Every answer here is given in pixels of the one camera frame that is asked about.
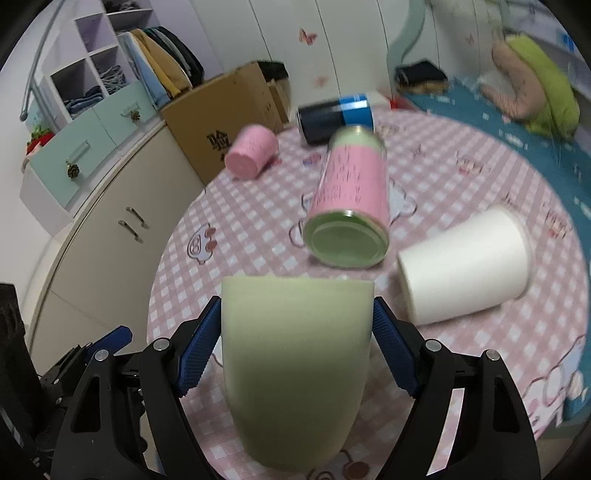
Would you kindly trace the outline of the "beige low cabinet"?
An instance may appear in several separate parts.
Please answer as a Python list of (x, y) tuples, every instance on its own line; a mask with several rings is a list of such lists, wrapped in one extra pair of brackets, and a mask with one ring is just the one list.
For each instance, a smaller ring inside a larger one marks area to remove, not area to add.
[(30, 351), (39, 373), (119, 326), (132, 332), (126, 352), (145, 348), (160, 257), (203, 187), (161, 127), (100, 188), (68, 234), (35, 314)]

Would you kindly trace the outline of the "pink green labelled can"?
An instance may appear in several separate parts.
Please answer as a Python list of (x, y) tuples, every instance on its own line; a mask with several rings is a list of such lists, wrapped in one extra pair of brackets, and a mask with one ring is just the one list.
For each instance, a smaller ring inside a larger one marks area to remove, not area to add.
[(325, 265), (370, 268), (388, 253), (389, 227), (386, 146), (365, 126), (342, 127), (329, 140), (304, 221), (304, 245)]

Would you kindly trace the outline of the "green pink rolled quilt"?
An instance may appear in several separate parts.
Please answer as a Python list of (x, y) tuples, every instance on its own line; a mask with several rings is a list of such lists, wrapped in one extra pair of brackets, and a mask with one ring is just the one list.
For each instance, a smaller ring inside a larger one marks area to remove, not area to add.
[(510, 35), (494, 43), (491, 56), (512, 92), (483, 84), (482, 95), (534, 134), (572, 139), (580, 107), (568, 77), (544, 50), (527, 35)]

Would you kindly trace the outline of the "pink small cup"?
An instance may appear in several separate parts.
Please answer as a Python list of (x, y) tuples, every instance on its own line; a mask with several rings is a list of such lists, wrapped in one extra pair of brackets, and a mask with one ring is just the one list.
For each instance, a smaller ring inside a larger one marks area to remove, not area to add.
[(242, 128), (224, 157), (225, 167), (241, 180), (256, 179), (279, 152), (279, 140), (269, 128), (259, 124)]

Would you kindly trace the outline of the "pale green cup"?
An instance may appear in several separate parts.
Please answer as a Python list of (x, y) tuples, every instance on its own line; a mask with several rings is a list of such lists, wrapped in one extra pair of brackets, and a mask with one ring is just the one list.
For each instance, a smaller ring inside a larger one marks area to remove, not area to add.
[(338, 454), (365, 390), (374, 296), (365, 280), (224, 278), (225, 399), (250, 457), (307, 472)]

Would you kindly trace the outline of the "red plush toy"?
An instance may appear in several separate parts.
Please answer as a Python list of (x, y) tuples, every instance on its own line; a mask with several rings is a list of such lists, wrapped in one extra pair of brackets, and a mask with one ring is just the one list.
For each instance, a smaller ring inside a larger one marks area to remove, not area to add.
[(26, 154), (30, 155), (45, 146), (55, 134), (50, 128), (44, 128), (38, 125), (31, 133), (30, 140), (27, 143)]

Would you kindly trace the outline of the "hanging clothes row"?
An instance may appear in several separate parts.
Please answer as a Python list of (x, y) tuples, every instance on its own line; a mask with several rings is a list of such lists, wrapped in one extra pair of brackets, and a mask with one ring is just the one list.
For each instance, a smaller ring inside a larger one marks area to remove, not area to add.
[(165, 27), (133, 29), (117, 38), (157, 110), (204, 83), (204, 67), (197, 56)]

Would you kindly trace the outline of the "pink checked tablecloth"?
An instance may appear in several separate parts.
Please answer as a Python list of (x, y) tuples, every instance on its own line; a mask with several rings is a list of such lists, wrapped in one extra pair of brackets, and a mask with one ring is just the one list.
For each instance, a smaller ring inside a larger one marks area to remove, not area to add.
[(332, 269), (301, 239), (322, 174), (324, 148), (308, 148), (296, 129), (280, 135), (280, 157), (256, 180), (219, 174), (180, 216), (151, 287), (147, 337), (170, 336), (197, 317), (225, 277), (273, 275), (363, 279), (397, 314), (401, 249), (500, 204), (527, 227), (535, 276), (527, 294), (493, 310), (423, 328), (450, 350), (498, 350), (524, 399), (534, 435), (590, 402), (582, 364), (589, 329), (589, 226), (586, 193), (563, 170), (567, 153), (525, 140), (520, 149), (467, 124), (404, 110), (381, 111), (388, 149), (390, 249), (368, 270)]

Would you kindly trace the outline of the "grey metal stair handrail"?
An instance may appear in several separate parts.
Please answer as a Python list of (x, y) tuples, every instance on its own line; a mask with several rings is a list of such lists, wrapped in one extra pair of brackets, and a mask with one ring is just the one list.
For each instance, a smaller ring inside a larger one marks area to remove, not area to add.
[(45, 43), (47, 41), (47, 38), (53, 28), (53, 25), (59, 15), (61, 9), (64, 6), (64, 3), (65, 3), (65, 0), (60, 0), (56, 4), (54, 11), (45, 26), (45, 30), (43, 31), (43, 34), (40, 37), (39, 43), (37, 45), (37, 49), (35, 50), (34, 56), (32, 58), (31, 68), (29, 70), (27, 80), (25, 83), (25, 91), (24, 91), (20, 115), (19, 115), (19, 119), (21, 122), (25, 122), (28, 119), (31, 97), (35, 97), (39, 93), (39, 87), (35, 81), (35, 74), (36, 74), (36, 71), (37, 71), (37, 68), (38, 68), (38, 65), (40, 62), (40, 57), (43, 52)]

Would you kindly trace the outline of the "folded dark clothes pile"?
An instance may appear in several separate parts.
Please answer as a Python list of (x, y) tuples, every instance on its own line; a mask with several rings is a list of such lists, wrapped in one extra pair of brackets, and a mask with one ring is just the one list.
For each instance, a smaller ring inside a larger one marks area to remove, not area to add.
[(411, 94), (442, 94), (449, 89), (448, 76), (429, 60), (397, 67), (394, 84), (400, 92)]

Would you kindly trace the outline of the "white wardrobe with butterflies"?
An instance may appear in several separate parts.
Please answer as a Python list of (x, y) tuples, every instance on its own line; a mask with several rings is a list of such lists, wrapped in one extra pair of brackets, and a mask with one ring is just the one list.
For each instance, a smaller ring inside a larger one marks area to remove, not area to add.
[(221, 67), (281, 62), (294, 105), (342, 95), (392, 94), (387, 53), (408, 1), (195, 0)]

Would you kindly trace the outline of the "dark blue can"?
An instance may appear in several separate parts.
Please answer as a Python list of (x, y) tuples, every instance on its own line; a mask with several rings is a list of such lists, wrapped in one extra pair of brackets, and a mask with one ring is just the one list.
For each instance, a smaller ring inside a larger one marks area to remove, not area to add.
[(374, 130), (373, 112), (365, 94), (301, 106), (295, 118), (301, 137), (311, 146), (327, 144), (344, 127), (360, 125)]

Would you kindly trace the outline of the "brown cardboard box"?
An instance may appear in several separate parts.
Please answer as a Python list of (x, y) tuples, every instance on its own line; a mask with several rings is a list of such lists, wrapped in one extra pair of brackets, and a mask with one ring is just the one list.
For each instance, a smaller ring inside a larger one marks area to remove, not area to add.
[(224, 156), (243, 127), (283, 130), (283, 121), (259, 64), (219, 75), (161, 109), (169, 130), (202, 183), (224, 169)]

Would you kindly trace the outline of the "purple stair shelf cabinet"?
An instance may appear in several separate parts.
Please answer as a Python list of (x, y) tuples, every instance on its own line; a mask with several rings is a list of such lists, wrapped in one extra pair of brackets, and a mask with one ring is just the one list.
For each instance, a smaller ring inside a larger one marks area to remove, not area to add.
[(55, 136), (23, 162), (20, 198), (51, 236), (157, 116), (101, 1), (65, 1), (35, 74), (25, 121)]

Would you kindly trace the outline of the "white paper cup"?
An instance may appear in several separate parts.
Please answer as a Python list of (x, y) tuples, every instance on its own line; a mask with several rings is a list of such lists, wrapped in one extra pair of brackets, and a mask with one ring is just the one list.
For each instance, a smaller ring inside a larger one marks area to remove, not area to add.
[(534, 278), (534, 247), (523, 222), (493, 205), (398, 253), (408, 320), (430, 325), (518, 299)]

